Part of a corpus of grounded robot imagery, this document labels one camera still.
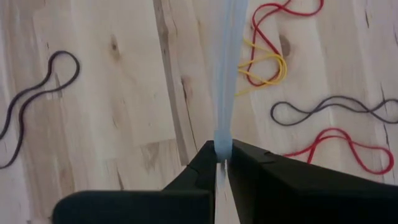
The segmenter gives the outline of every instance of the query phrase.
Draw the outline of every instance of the wood grain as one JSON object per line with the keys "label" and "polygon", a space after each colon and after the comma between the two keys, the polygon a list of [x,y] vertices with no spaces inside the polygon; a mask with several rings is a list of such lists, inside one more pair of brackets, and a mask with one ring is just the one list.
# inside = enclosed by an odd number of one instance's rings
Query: wood grain
{"label": "wood grain", "polygon": [[[250,0],[244,36],[252,34]],[[0,122],[11,98],[43,79],[52,52],[73,52],[81,77],[60,93],[33,102],[22,154],[0,171],[0,217],[5,223],[49,223],[56,202],[86,189],[161,189],[213,136],[210,0],[3,0],[0,2]],[[293,0],[312,11],[318,0]],[[347,130],[356,141],[388,147],[398,156],[398,128],[373,117],[330,108],[291,128],[273,123],[276,101],[312,108],[330,95],[348,95],[369,106],[398,94],[398,3],[395,0],[325,1],[311,18],[280,13],[261,26],[284,52],[289,72],[279,86],[237,97],[234,138],[283,154],[308,146],[325,128]],[[249,58],[242,46],[241,61]],[[274,62],[253,71],[264,78]],[[69,58],[55,63],[45,88],[69,79]],[[237,89],[248,87],[238,77]],[[16,118],[0,142],[0,162],[12,155]],[[381,116],[396,118],[386,105]],[[281,108],[278,118],[298,115]],[[372,169],[386,166],[378,152],[360,151]],[[319,146],[314,163],[378,182],[398,184],[395,172],[363,171],[343,141]],[[218,223],[238,223],[228,183],[217,188]]]}

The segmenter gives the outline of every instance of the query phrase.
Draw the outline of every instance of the wooden floor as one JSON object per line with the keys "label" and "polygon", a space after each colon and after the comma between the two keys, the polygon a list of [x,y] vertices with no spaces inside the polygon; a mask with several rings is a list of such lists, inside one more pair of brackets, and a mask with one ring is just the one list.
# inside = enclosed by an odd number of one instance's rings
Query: wooden floor
{"label": "wooden floor", "polygon": [[[0,170],[1,223],[48,223],[56,202],[80,190],[161,189],[212,139],[209,1],[0,1],[0,123],[11,98],[43,79],[54,51],[73,52],[82,66],[70,88],[29,106],[21,156]],[[245,37],[255,8],[274,1],[250,0]],[[317,6],[318,0],[293,0],[290,7],[312,11]],[[370,116],[333,108],[291,128],[269,116],[281,100],[313,108],[330,95],[352,96],[369,106],[396,97],[397,1],[326,1],[316,17],[278,14],[262,28],[278,48],[287,40],[288,77],[280,86],[236,98],[235,138],[282,154],[305,148],[322,129],[339,127],[398,156],[398,126]],[[246,60],[249,49],[242,50]],[[264,62],[253,70],[266,77],[275,67]],[[65,82],[73,71],[70,59],[57,60],[46,88]],[[237,88],[247,86],[239,77]],[[378,113],[397,118],[398,106],[386,105]],[[0,143],[1,164],[16,145],[16,114]],[[288,110],[279,116],[297,117]],[[373,169],[386,166],[380,153],[360,155]],[[343,141],[322,144],[314,163],[398,184],[398,166],[383,176],[368,174]]]}

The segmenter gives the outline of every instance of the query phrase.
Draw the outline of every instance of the yellow rubber band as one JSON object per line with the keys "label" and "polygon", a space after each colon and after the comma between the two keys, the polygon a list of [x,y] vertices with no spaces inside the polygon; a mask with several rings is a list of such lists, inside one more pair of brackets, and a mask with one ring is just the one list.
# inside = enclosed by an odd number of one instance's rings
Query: yellow rubber band
{"label": "yellow rubber band", "polygon": [[[241,96],[243,94],[246,94],[246,93],[249,93],[251,91],[258,90],[258,89],[261,89],[261,88],[264,88],[264,87],[267,87],[269,85],[278,85],[287,75],[287,64],[286,64],[285,59],[282,56],[280,56],[278,54],[274,54],[270,50],[267,50],[267,49],[265,49],[263,47],[260,47],[260,46],[258,46],[256,44],[250,42],[247,39],[243,39],[243,41],[246,44],[250,45],[251,47],[254,47],[256,49],[263,50],[263,51],[267,52],[267,54],[262,56],[262,57],[260,57],[260,58],[257,58],[257,59],[250,60],[248,62],[243,62],[243,63],[239,64],[238,65],[238,72],[242,73],[244,75],[247,75],[247,76],[249,76],[249,77],[251,77],[251,78],[253,78],[253,79],[257,80],[257,81],[263,82],[264,85],[247,88],[245,90],[242,90],[242,91],[236,93],[235,96]],[[277,77],[273,81],[265,80],[265,79],[261,78],[260,76],[253,74],[252,72],[248,72],[246,70],[240,69],[240,68],[243,68],[243,67],[247,67],[247,66],[249,66],[252,63],[258,63],[258,62],[261,62],[263,60],[267,60],[267,59],[270,59],[270,58],[276,59],[277,62],[278,62],[278,65],[279,65],[279,73],[277,74]]]}

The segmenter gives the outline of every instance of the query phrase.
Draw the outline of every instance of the red rubber band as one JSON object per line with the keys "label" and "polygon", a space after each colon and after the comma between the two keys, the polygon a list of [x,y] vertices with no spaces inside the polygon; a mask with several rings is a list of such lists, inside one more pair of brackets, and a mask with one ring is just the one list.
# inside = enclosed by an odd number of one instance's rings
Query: red rubber band
{"label": "red rubber band", "polygon": [[[343,136],[337,136],[337,135],[324,136],[327,132],[330,132],[330,131],[338,131]],[[320,143],[322,143],[323,141],[325,141],[327,139],[331,139],[331,138],[344,139],[345,141],[347,141],[348,146],[351,149],[351,152],[353,153],[356,161],[362,167],[362,169],[364,169],[366,172],[369,172],[371,174],[376,174],[376,175],[383,175],[383,174],[386,174],[389,171],[391,171],[391,169],[394,166],[394,156],[392,155],[390,150],[388,150],[385,147],[365,146],[364,144],[360,144],[358,142],[355,142],[355,141],[353,141],[351,139],[351,136],[349,136],[349,134],[346,131],[344,131],[344,130],[342,130],[340,128],[328,128],[328,129],[325,129],[321,133],[318,134],[318,136],[315,138],[313,144],[310,145],[309,147],[307,147],[307,148],[305,148],[305,149],[303,149],[301,151],[298,151],[298,152],[284,154],[284,156],[285,157],[294,157],[294,156],[299,156],[301,154],[304,154],[306,152],[310,152],[310,155],[308,156],[308,159],[307,159],[307,163],[311,164],[312,159],[313,159],[313,155],[315,153],[315,150],[317,150],[317,146]],[[367,167],[364,164],[362,159],[359,157],[358,153],[356,152],[355,146],[363,147],[365,149],[379,150],[379,151],[382,151],[382,152],[386,153],[388,158],[389,158],[389,163],[388,163],[387,167],[385,169],[382,169],[382,170],[371,170],[369,167]]]}
{"label": "red rubber band", "polygon": [[[303,13],[303,12],[296,12],[296,11],[293,11],[293,10],[290,10],[290,9],[286,8],[286,7],[291,3],[291,1],[292,1],[292,0],[288,0],[288,1],[287,1],[285,4],[283,4],[283,5],[277,4],[277,3],[262,4],[262,5],[260,5],[260,6],[254,11],[253,16],[252,16],[252,25],[253,25],[253,29],[254,29],[254,30],[253,30],[252,42],[253,42],[254,44],[256,43],[256,37],[257,37],[257,33],[258,33],[258,34],[262,37],[262,39],[267,43],[267,45],[275,52],[275,54],[280,55],[280,52],[277,50],[277,48],[275,47],[275,45],[272,44],[272,42],[271,42],[271,41],[265,36],[265,34],[260,30],[260,28],[259,28],[260,24],[261,24],[267,17],[269,17],[269,16],[271,16],[272,14],[274,14],[274,13],[276,13],[276,12],[279,12],[279,11],[281,11],[281,10],[283,10],[283,11],[289,13],[289,14],[295,15],[295,16],[303,16],[303,17],[314,16],[314,15],[318,14],[318,13],[322,10],[323,5],[325,4],[325,0],[320,0],[320,5],[319,5],[319,7],[318,7],[318,9],[317,9],[316,11],[314,11],[314,12],[309,12],[309,13]],[[276,7],[276,9],[274,9],[274,10],[272,10],[271,12],[268,12],[267,14],[265,14],[265,15],[258,21],[258,23],[257,23],[257,22],[256,22],[256,19],[255,19],[255,16],[256,16],[257,12],[258,12],[260,9],[262,9],[262,8],[264,8],[264,7],[268,7],[268,6]],[[251,58],[250,58],[250,60],[253,60],[253,59],[254,59],[254,53],[255,53],[255,51],[256,51],[256,49],[255,49],[254,47],[252,47],[252,49],[251,49]],[[248,69],[247,69],[248,72],[250,72],[251,67],[252,67],[252,63],[248,66]],[[278,70],[278,71],[275,73],[275,75],[274,75],[272,78],[270,78],[268,81],[270,81],[270,82],[273,81],[275,78],[277,78],[278,74],[279,74],[279,70]],[[265,85],[265,83],[263,83],[263,82],[261,82],[261,83],[254,83],[254,82],[251,80],[251,77],[250,77],[250,76],[248,76],[248,75],[246,75],[246,76],[247,76],[248,82],[249,82],[252,86],[262,86],[262,85]]]}

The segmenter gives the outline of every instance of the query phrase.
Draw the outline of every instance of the black plastic part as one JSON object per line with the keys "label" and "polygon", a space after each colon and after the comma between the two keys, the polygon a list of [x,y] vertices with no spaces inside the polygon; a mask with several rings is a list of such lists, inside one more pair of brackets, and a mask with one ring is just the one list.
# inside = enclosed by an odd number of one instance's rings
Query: black plastic part
{"label": "black plastic part", "polygon": [[53,211],[54,224],[214,223],[213,141],[163,191],[91,191],[70,195]]}
{"label": "black plastic part", "polygon": [[241,223],[398,223],[398,187],[234,140],[229,181]]}

